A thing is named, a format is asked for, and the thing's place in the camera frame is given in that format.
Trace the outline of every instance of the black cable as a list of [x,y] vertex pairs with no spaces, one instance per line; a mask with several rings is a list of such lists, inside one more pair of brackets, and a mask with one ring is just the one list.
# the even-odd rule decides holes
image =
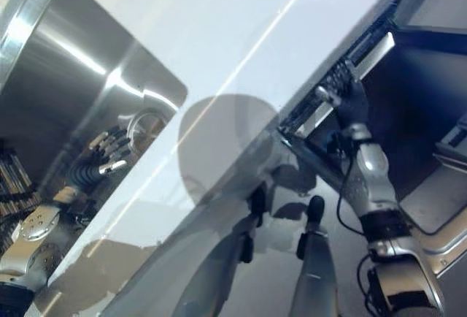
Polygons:
[[363,284],[362,284],[362,278],[360,276],[360,272],[362,270],[362,266],[363,264],[365,263],[366,260],[368,260],[370,258],[370,254],[367,253],[361,260],[360,262],[358,263],[358,266],[357,266],[357,283],[358,283],[358,288],[360,288],[360,291],[362,292],[363,296],[366,296],[367,293],[365,291],[365,289],[363,288]]
[[356,234],[365,236],[365,234],[364,234],[363,232],[360,232],[359,230],[354,229],[354,228],[352,228],[351,226],[348,226],[347,224],[345,224],[345,223],[343,222],[342,218],[341,218],[342,191],[344,190],[345,184],[346,184],[347,181],[349,180],[349,176],[350,176],[350,171],[351,171],[351,169],[352,169],[352,165],[353,165],[353,157],[351,157],[351,159],[350,159],[349,168],[347,169],[347,172],[345,172],[344,180],[342,181],[342,186],[341,186],[341,188],[339,189],[339,199],[337,200],[336,215],[337,215],[337,220],[339,221],[339,223],[340,223],[344,228],[346,228],[346,229],[348,229],[349,231],[354,232],[354,233],[356,233]]
[[378,317],[378,314],[375,313],[371,308],[370,306],[373,306],[373,303],[371,302],[370,300],[370,291],[368,289],[368,291],[365,291],[364,287],[363,287],[363,284],[362,284],[362,279],[361,279],[361,276],[360,276],[360,273],[361,273],[361,270],[362,270],[362,267],[363,267],[363,264],[365,263],[366,260],[368,260],[370,258],[370,254],[367,253],[361,260],[360,262],[358,263],[358,266],[357,266],[357,283],[358,283],[358,288],[360,289],[360,291],[362,292],[363,296],[365,297],[365,309],[368,311],[368,313],[371,315],[371,317]]

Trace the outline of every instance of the stainless steel panel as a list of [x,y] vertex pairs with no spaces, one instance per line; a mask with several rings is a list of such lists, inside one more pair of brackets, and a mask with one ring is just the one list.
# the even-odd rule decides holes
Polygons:
[[[16,149],[41,193],[52,196],[91,138],[117,124],[135,126],[141,134],[134,119],[142,114],[159,121],[156,137],[187,91],[94,0],[50,0],[38,9],[44,6],[30,10],[42,14],[37,24],[31,13],[28,18],[17,12],[12,19],[13,25],[29,21],[33,29],[21,48],[13,52],[7,45],[21,30],[17,26],[2,40],[2,57],[16,53],[17,58],[9,74],[1,67],[6,80],[0,82],[0,140]],[[139,139],[143,148],[150,144]]]

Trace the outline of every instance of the robotic arm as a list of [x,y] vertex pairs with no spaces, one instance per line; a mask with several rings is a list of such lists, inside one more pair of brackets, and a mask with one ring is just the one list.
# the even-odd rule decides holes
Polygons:
[[343,125],[333,145],[349,160],[339,201],[344,197],[360,219],[363,232],[351,230],[366,238],[375,263],[368,272],[366,303],[374,306],[375,316],[393,316],[411,308],[430,308],[443,316],[441,289],[399,208],[387,176],[386,155],[364,123],[366,111],[361,107],[366,99],[361,83],[354,82],[352,88],[347,102],[329,88],[319,86],[317,92],[333,105]]
[[73,243],[74,226],[85,226],[96,213],[88,195],[109,173],[127,166],[125,136],[118,127],[97,136],[68,171],[65,186],[21,223],[0,260],[0,312],[22,316],[46,285]]

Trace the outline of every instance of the black joint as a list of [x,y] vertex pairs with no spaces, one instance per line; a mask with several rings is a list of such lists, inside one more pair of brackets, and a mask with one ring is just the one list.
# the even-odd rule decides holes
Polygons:
[[367,213],[360,217],[363,233],[368,242],[408,237],[409,226],[398,210],[386,210]]
[[0,316],[23,316],[34,298],[34,292],[20,286],[0,283]]

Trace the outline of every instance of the metal edge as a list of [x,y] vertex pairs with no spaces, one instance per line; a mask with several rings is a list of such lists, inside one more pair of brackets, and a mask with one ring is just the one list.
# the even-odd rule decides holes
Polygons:
[[0,19],[0,93],[50,0],[9,0]]

